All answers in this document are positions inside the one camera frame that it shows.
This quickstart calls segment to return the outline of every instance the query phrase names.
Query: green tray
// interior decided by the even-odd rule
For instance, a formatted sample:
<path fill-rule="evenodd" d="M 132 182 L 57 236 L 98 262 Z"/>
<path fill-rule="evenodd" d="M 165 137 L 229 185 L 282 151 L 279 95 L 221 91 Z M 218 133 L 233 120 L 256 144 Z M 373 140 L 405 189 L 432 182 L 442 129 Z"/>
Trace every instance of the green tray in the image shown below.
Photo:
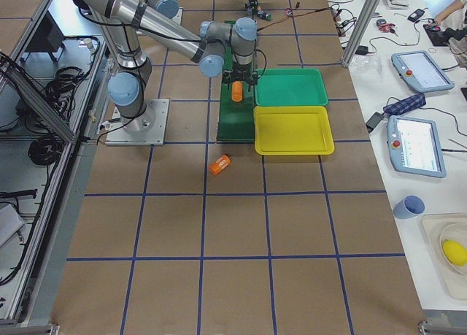
<path fill-rule="evenodd" d="M 255 88 L 255 101 L 260 107 L 324 107 L 328 94 L 318 69 L 267 69 Z"/>

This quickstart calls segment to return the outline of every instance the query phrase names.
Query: yellow object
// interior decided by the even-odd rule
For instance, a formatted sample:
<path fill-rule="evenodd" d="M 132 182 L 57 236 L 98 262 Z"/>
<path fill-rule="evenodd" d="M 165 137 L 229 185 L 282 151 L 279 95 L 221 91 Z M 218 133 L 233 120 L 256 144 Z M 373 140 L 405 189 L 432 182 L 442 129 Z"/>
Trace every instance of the yellow object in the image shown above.
<path fill-rule="evenodd" d="M 256 107 L 255 149 L 261 155 L 329 155 L 334 151 L 324 107 Z"/>
<path fill-rule="evenodd" d="M 243 84 L 241 81 L 232 83 L 232 101 L 236 103 L 243 100 Z"/>
<path fill-rule="evenodd" d="M 443 253 L 449 262 L 456 266 L 463 266 L 467 263 L 467 250 L 454 240 L 443 241 Z"/>

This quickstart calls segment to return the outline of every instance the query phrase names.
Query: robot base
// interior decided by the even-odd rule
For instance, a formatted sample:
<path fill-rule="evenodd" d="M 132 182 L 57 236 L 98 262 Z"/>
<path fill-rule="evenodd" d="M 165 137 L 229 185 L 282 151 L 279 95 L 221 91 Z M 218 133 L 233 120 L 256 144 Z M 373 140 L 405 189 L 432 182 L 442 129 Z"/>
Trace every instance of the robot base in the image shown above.
<path fill-rule="evenodd" d="M 168 99 L 154 99 L 147 101 L 147 112 L 151 112 L 155 119 L 153 126 L 145 131 L 128 132 L 122 126 L 121 122 L 111 123 L 107 134 L 107 145 L 163 145 L 163 139 L 166 133 L 167 115 L 169 113 Z M 117 108 L 114 110 L 114 118 L 119 118 L 120 113 Z"/>

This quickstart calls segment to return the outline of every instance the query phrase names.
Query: person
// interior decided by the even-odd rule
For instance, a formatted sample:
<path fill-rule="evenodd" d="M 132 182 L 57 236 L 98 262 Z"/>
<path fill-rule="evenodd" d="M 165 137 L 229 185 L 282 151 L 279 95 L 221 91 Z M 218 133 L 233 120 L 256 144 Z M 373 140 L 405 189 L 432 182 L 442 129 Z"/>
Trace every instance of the person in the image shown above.
<path fill-rule="evenodd" d="M 467 26 L 467 23 L 464 23 L 466 11 L 467 0 L 455 0 L 446 9 L 440 12 L 434 18 L 434 21 L 441 26 L 443 31 L 446 30 L 446 28 L 461 30 Z M 449 40 L 449 47 L 458 61 L 459 66 L 467 68 L 467 38 L 463 38 L 460 41 L 451 38 Z"/>

